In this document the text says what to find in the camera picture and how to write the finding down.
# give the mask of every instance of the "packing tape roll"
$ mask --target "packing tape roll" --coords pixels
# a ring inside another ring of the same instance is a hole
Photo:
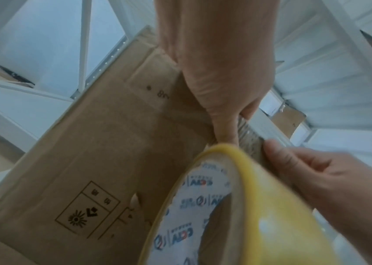
[[[141,265],[334,265],[305,203],[239,148],[200,154],[174,185]]]

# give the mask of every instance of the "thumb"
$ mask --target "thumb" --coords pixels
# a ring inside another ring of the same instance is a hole
[[[218,143],[238,145],[238,115],[212,116],[212,124]]]
[[[266,140],[263,148],[268,160],[299,188],[310,188],[318,177],[317,172],[276,140]]]

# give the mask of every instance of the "yellow tape roll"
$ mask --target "yellow tape roll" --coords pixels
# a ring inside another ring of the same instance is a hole
[[[179,178],[141,265],[334,265],[310,209],[235,146],[200,154]]]

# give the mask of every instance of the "clear packing tape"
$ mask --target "clear packing tape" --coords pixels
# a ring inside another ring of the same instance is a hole
[[[196,158],[167,196],[139,264],[338,264],[307,205],[265,169],[263,139],[238,124],[241,150],[215,145]]]

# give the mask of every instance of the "hand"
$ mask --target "hand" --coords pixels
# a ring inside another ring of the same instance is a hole
[[[372,168],[345,153],[283,148],[267,140],[266,156],[372,265]]]
[[[273,85],[279,0],[155,0],[161,46],[211,116],[218,142],[238,144]]]

